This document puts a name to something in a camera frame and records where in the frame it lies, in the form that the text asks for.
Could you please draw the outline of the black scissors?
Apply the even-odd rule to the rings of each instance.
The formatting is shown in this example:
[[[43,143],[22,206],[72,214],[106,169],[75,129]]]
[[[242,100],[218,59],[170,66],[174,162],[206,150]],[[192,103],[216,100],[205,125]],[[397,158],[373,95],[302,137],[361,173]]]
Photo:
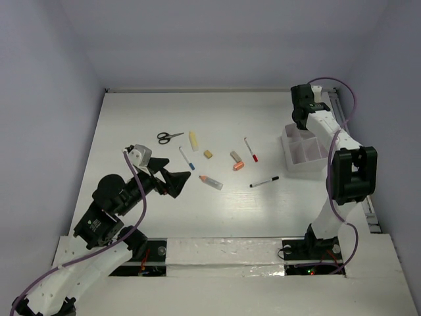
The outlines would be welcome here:
[[[168,132],[161,132],[157,135],[158,143],[160,145],[165,145],[171,141],[172,138],[183,135],[183,132],[170,134]]]

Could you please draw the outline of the yellow highlighter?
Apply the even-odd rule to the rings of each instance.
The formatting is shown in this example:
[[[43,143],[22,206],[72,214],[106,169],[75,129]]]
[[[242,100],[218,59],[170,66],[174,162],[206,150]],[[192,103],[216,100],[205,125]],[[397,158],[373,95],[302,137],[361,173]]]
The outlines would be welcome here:
[[[189,141],[190,141],[192,150],[198,151],[199,146],[198,146],[198,143],[197,143],[197,138],[196,138],[195,132],[193,132],[193,131],[189,132]]]

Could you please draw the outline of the yellow eraser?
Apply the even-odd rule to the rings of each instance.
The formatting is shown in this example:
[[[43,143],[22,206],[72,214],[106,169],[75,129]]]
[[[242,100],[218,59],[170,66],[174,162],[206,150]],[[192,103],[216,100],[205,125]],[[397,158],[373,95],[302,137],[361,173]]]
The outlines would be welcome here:
[[[204,151],[203,154],[207,159],[210,159],[212,157],[212,153],[209,150]]]

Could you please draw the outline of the grey eraser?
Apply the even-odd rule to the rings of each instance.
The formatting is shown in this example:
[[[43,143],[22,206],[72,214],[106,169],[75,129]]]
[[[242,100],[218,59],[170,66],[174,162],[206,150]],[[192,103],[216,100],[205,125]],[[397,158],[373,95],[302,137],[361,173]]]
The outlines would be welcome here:
[[[241,157],[235,151],[231,151],[230,155],[235,160],[236,163],[239,163],[242,161]]]

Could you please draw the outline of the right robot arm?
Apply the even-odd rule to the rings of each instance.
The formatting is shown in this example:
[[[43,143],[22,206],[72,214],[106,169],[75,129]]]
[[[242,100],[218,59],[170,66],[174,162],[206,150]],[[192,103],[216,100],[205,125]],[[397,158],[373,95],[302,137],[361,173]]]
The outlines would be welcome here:
[[[291,88],[292,119],[296,127],[314,134],[328,150],[326,189],[328,197],[317,218],[309,224],[304,239],[293,253],[320,257],[333,248],[341,226],[355,206],[374,193],[378,153],[364,147],[340,125],[322,101],[322,88],[301,84]]]

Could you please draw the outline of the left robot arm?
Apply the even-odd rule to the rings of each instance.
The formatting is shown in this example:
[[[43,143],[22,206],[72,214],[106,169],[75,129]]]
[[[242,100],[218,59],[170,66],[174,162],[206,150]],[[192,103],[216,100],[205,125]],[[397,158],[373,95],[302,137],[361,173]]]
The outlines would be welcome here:
[[[104,176],[93,201],[68,239],[62,257],[33,281],[12,303],[11,315],[76,315],[83,296],[117,267],[145,256],[147,237],[139,224],[126,226],[121,217],[152,191],[176,198],[191,176],[189,171],[168,172],[168,159],[152,158],[147,172],[132,172],[125,181],[117,174]]]

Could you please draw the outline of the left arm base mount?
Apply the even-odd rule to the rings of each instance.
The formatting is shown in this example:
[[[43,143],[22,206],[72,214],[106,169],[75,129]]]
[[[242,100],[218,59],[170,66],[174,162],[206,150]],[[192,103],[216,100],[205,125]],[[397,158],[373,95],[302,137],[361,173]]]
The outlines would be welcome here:
[[[165,277],[167,239],[147,242],[145,253],[139,259],[130,259],[116,268],[111,277]]]

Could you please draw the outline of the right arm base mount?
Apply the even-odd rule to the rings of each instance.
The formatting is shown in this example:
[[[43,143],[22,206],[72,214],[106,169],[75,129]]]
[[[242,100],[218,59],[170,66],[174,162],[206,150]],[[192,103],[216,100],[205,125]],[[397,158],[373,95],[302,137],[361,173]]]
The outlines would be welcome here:
[[[310,229],[303,238],[282,240],[277,256],[287,276],[346,275],[338,237],[317,239]]]

